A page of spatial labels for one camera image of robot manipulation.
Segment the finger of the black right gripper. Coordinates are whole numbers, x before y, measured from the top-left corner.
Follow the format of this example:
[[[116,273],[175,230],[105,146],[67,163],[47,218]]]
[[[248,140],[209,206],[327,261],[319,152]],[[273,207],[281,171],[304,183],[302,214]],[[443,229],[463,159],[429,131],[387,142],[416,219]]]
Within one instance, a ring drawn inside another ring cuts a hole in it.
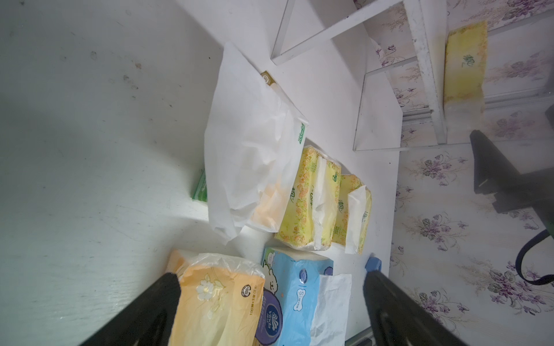
[[[521,174],[481,131],[470,134],[474,156],[474,192],[493,194],[497,212],[533,208],[553,211],[553,169]]]

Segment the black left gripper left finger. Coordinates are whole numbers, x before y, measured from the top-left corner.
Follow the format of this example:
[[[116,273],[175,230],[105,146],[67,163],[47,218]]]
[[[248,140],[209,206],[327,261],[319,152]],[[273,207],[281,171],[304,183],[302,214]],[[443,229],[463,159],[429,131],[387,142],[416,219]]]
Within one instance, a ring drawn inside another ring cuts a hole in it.
[[[180,299],[177,275],[166,273],[83,345],[168,345]]]

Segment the orange tissue pack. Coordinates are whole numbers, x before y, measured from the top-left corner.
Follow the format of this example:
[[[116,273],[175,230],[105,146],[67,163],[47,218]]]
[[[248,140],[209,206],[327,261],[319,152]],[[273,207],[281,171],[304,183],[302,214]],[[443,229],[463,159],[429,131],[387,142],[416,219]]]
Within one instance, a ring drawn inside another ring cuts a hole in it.
[[[166,271],[177,275],[181,290],[169,345],[253,344],[265,285],[261,265],[174,249]]]

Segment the yellow floral tissue pack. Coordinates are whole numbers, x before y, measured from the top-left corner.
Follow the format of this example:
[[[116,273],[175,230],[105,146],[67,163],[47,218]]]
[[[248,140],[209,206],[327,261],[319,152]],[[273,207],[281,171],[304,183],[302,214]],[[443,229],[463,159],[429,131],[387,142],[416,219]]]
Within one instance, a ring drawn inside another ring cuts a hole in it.
[[[298,250],[325,251],[338,214],[341,165],[313,146],[303,149],[284,219],[275,238]]]

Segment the blue cartoon tissue pack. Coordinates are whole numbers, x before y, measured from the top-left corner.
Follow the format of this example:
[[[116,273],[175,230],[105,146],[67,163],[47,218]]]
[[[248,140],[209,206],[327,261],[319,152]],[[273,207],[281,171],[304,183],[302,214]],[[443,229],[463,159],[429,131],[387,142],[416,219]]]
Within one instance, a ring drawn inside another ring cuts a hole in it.
[[[344,345],[352,275],[334,262],[287,247],[264,250],[263,305],[254,345]]]

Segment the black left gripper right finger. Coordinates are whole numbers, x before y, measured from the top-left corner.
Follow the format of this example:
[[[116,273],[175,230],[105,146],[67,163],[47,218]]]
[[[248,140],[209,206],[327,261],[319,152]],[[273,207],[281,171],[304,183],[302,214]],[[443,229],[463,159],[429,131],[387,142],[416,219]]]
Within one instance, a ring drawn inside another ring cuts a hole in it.
[[[465,344],[381,272],[366,274],[363,293],[377,345]]]

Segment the white yellow tissue pack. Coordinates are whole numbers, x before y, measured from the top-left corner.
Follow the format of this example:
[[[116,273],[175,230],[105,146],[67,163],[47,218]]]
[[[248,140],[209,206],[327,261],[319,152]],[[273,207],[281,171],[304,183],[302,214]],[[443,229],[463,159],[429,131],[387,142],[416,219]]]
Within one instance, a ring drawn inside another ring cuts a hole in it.
[[[343,246],[346,254],[362,254],[371,211],[369,188],[356,175],[343,174],[332,241]]]

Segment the white green tissue pack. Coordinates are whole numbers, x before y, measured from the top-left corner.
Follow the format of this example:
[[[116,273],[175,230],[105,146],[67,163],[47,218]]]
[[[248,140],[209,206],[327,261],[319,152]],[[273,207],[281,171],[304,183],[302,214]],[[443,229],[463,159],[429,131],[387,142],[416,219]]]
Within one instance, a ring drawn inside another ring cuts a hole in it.
[[[271,75],[225,44],[204,134],[209,224],[224,242],[245,226],[278,232],[308,125]]]

